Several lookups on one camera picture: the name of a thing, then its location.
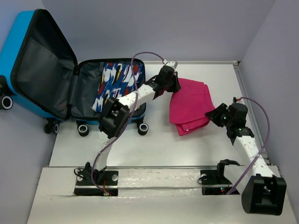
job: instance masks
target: black wheel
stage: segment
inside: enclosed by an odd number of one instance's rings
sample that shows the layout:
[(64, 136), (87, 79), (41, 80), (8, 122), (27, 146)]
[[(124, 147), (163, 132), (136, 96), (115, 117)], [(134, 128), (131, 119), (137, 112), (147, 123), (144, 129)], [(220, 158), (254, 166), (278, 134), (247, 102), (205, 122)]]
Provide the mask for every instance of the black wheel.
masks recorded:
[(88, 128), (87, 124), (79, 123), (77, 126), (77, 129), (78, 129), (79, 135), (82, 137), (85, 137), (89, 134), (89, 128)]
[(10, 96), (2, 95), (0, 96), (0, 109), (10, 110), (14, 105), (13, 99)]
[(59, 124), (53, 124), (52, 133), (57, 134), (59, 132)]
[(141, 124), (138, 124), (137, 129), (138, 129), (138, 133), (140, 135), (146, 135), (146, 133), (149, 130), (149, 126), (146, 123), (141, 123)]
[(44, 131), (46, 134), (51, 134), (51, 132), (52, 132), (51, 126), (49, 124), (46, 124), (44, 127)]

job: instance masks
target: folded towel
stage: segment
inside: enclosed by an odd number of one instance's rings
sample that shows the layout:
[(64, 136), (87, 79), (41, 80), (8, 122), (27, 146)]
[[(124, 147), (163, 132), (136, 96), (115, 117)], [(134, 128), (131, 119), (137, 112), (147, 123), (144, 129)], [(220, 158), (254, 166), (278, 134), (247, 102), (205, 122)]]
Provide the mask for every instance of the folded towel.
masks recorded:
[[(144, 76), (142, 67), (142, 64), (136, 64), (133, 67), (137, 84), (140, 83)], [(103, 105), (110, 97), (123, 97), (133, 90), (135, 89), (131, 66), (129, 64), (121, 63), (106, 63), (102, 73), (102, 80), (99, 83), (98, 94), (92, 109), (101, 112)]]
[(205, 113), (215, 108), (206, 84), (184, 78), (179, 83), (182, 89), (171, 97), (169, 121), (182, 136), (206, 126), (209, 118)]

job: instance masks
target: blue suitcase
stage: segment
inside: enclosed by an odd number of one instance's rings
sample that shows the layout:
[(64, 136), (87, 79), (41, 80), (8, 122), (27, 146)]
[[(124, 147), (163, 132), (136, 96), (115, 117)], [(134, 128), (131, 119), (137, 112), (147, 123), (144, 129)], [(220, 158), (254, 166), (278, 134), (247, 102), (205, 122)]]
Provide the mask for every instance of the blue suitcase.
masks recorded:
[[(0, 109), (9, 110), (13, 102), (48, 120), (46, 133), (58, 133), (61, 120), (73, 117), (78, 132), (86, 136), (87, 124), (98, 124), (100, 112), (92, 105), (103, 82), (104, 69), (129, 66), (130, 58), (94, 59), (78, 64), (76, 56), (47, 10), (18, 14), (0, 53)], [(138, 85), (145, 82), (144, 63)], [(146, 105), (135, 111), (131, 122), (143, 123)]]

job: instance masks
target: suitcase wheel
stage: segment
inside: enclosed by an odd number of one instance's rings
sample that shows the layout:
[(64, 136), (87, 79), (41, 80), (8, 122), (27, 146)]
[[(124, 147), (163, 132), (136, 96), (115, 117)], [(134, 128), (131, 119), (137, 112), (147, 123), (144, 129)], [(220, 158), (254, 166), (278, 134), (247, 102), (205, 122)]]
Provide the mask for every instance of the suitcase wheel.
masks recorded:
[(84, 121), (77, 121), (77, 130), (80, 136), (85, 137), (89, 134), (89, 128)]
[(138, 134), (146, 135), (149, 130), (149, 126), (146, 123), (137, 123)]
[(14, 105), (13, 99), (6, 95), (0, 96), (0, 102), (0, 109), (2, 110), (10, 110)]
[(56, 119), (48, 119), (48, 123), (44, 127), (46, 134), (57, 134), (59, 132), (59, 123)]

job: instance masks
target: cable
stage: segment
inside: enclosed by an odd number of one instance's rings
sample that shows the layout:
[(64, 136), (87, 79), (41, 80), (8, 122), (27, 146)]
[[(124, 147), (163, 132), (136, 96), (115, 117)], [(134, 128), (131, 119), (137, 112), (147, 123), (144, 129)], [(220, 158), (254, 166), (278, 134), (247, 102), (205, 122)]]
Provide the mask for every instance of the cable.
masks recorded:
[(127, 128), (128, 124), (129, 124), (129, 122), (130, 122), (130, 120), (131, 120), (132, 117), (133, 117), (133, 114), (134, 114), (134, 111), (135, 111), (135, 109), (136, 109), (136, 105), (137, 105), (137, 100), (138, 100), (138, 91), (137, 91), (137, 90), (138, 90), (138, 87), (137, 87), (137, 81), (136, 81), (136, 77), (135, 77), (134, 69), (133, 69), (133, 61), (134, 61), (135, 57), (137, 57), (138, 55), (142, 55), (142, 54), (152, 54), (152, 55), (156, 55), (156, 56), (158, 56), (162, 61), (164, 61), (164, 59), (163, 59), (160, 55), (158, 55), (158, 54), (156, 54), (156, 53), (154, 53), (154, 52), (150, 52), (150, 51), (143, 51), (143, 52), (137, 53), (137, 54), (135, 54), (135, 55), (132, 57), (132, 59), (131, 59), (130, 67), (131, 67), (131, 70), (132, 70), (132, 75), (133, 75), (133, 79), (134, 79), (134, 87), (135, 87), (135, 90), (136, 90), (136, 99), (135, 99), (135, 102), (134, 102), (134, 105), (133, 105), (132, 112), (130, 113), (130, 117), (129, 117), (129, 119), (127, 120), (126, 124), (124, 125), (124, 127), (123, 127), (122, 131), (120, 132), (120, 134), (119, 134), (113, 141), (111, 141), (109, 144), (107, 144), (107, 145), (106, 145), (106, 146), (105, 146), (105, 147), (104, 147), (104, 148), (97, 154), (97, 156), (96, 156), (95, 159), (94, 159), (93, 167), (92, 167), (92, 171), (91, 171), (91, 178), (92, 178), (92, 183), (93, 183), (93, 185), (96, 186), (98, 189), (100, 189), (100, 190), (102, 190), (102, 191), (104, 191), (103, 188), (101, 188), (99, 185), (97, 185), (96, 182), (95, 182), (94, 179), (93, 179), (94, 167), (95, 167), (95, 164), (97, 163), (97, 161), (98, 161), (100, 155), (102, 154), (102, 152), (104, 152), (104, 151), (105, 151), (107, 148), (109, 148), (113, 143), (115, 143), (116, 140), (119, 139), (119, 137), (121, 137), (122, 133), (125, 131), (125, 129)]
[(233, 193), (236, 190), (236, 187), (238, 186), (238, 184), (241, 182), (241, 180), (244, 178), (244, 176), (250, 171), (250, 169), (253, 167), (253, 165), (255, 164), (255, 162), (257, 161), (259, 155), (263, 152), (263, 150), (265, 149), (268, 141), (269, 141), (269, 136), (270, 136), (270, 120), (268, 117), (268, 114), (266, 112), (266, 110), (263, 108), (262, 105), (260, 105), (257, 101), (255, 101), (254, 99), (248, 98), (248, 97), (241, 97), (240, 99), (237, 99), (237, 101), (241, 100), (241, 99), (247, 99), (250, 100), (252, 102), (254, 102), (255, 104), (257, 104), (262, 111), (264, 112), (266, 119), (267, 119), (267, 124), (268, 124), (268, 132), (267, 132), (267, 136), (265, 139), (265, 142), (263, 144), (263, 146), (261, 147), (261, 149), (258, 151), (257, 156), (253, 159), (253, 161), (249, 164), (249, 166), (246, 168), (246, 170), (244, 171), (244, 173), (240, 176), (240, 178), (237, 180), (237, 182), (233, 185), (232, 189), (229, 190), (229, 192), (227, 193), (227, 195), (230, 195), (231, 193)]
[(78, 168), (74, 168), (74, 174), (77, 176), (77, 177), (81, 177), (83, 180), (85, 179), (85, 177), (83, 177), (82, 175), (78, 174)]

